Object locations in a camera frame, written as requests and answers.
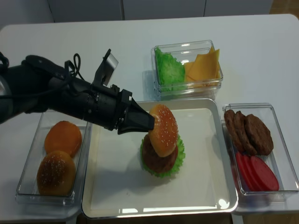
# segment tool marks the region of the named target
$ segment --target red tomato slice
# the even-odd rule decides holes
[[[261,184],[263,190],[279,190],[276,176],[263,160],[251,156],[250,163],[254,177]]]
[[[244,159],[244,163],[245,163],[245,171],[248,174],[249,181],[251,182],[254,190],[255,191],[261,191],[261,190],[263,190],[262,185],[255,178],[255,175],[254,175],[253,170],[252,170],[253,168],[252,168],[252,165],[250,163],[249,156],[244,155],[243,159]]]
[[[252,184],[252,181],[250,180],[250,177],[249,177],[247,169],[246,169],[246,164],[244,162],[244,157],[241,155],[241,153],[237,152],[236,158],[237,158],[237,165],[239,167],[241,175],[242,175],[245,183],[247,184],[249,190],[255,191],[255,188]]]

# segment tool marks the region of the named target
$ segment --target food container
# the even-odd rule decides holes
[[[73,188],[68,196],[44,196],[40,195],[37,188],[36,175],[39,165],[46,156],[44,141],[49,130],[59,121],[69,121],[77,125],[82,134],[82,144],[73,158],[76,166],[76,178]],[[39,121],[36,134],[33,138],[31,149],[29,151],[23,173],[21,175],[15,199],[18,203],[34,203],[45,205],[62,205],[69,206],[75,201],[80,201],[82,194],[82,180],[85,175],[86,162],[90,144],[92,124],[79,120],[77,118],[58,113],[47,111],[42,114]]]
[[[178,62],[184,64],[187,62],[194,62],[197,54],[207,54],[209,53],[210,49],[214,49],[212,41],[199,41],[156,46],[155,48],[151,49],[151,58],[155,80],[155,92],[160,100],[169,100],[176,98],[215,99],[218,90],[221,88],[221,82],[223,80],[223,74],[219,64],[219,72],[215,79],[162,85],[159,80],[155,55],[155,50],[158,47],[163,53],[170,53],[177,59]]]
[[[278,191],[250,191],[243,180],[236,163],[237,149],[229,138],[229,153],[231,156],[232,170],[235,175],[235,184],[240,196],[245,196],[245,202],[253,201],[284,201],[286,196],[298,193],[298,179],[288,153],[282,132],[279,127],[274,108],[271,104],[229,104],[223,107],[223,111],[241,111],[245,116],[253,114],[268,127],[271,132],[274,149],[268,156],[260,157],[275,174],[278,183]]]

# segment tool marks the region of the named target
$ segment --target white table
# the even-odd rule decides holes
[[[204,17],[150,21],[108,21],[14,25],[1,30],[0,51],[11,66],[29,54],[63,65],[81,56],[81,74],[91,82],[106,51],[119,60],[110,83],[133,92],[136,101],[153,100],[150,49],[156,45],[212,40],[221,49],[224,74],[216,103],[269,102],[297,174],[299,174],[299,22],[292,15]],[[22,114],[0,125],[0,221],[61,220],[73,217],[80,205],[60,209],[18,205],[15,190],[40,118]],[[236,212],[292,212],[299,195],[262,208]]]

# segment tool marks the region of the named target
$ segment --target green lettuce leaf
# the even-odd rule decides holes
[[[185,154],[185,146],[183,144],[183,141],[181,140],[181,137],[178,135],[178,141],[177,141],[177,146],[178,146],[178,156],[177,159],[172,167],[171,170],[165,172],[165,173],[161,173],[158,174],[155,171],[151,170],[150,168],[148,168],[147,165],[145,165],[143,158],[142,158],[142,146],[143,146],[143,141],[144,139],[142,139],[141,145],[140,145],[140,157],[141,157],[141,161],[143,164],[143,169],[145,169],[146,171],[148,171],[150,174],[155,175],[157,177],[166,177],[166,176],[171,176],[171,174],[176,173],[179,171],[179,168],[183,165],[183,161],[184,158],[186,157]]]
[[[161,85],[183,83],[185,81],[185,68],[170,53],[163,53],[156,48],[156,62]],[[163,91],[176,91],[185,87],[163,88]]]

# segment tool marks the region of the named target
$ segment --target cheese slice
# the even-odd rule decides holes
[[[196,81],[216,78],[218,59],[219,49],[205,55],[197,55],[192,67],[185,74]]]
[[[194,82],[194,79],[190,79],[188,78],[188,73],[191,69],[191,67],[193,66],[194,62],[187,62],[184,64],[184,68],[185,68],[185,82]]]
[[[214,52],[214,51],[215,51],[214,47],[211,46],[209,53],[212,53],[212,52]]]

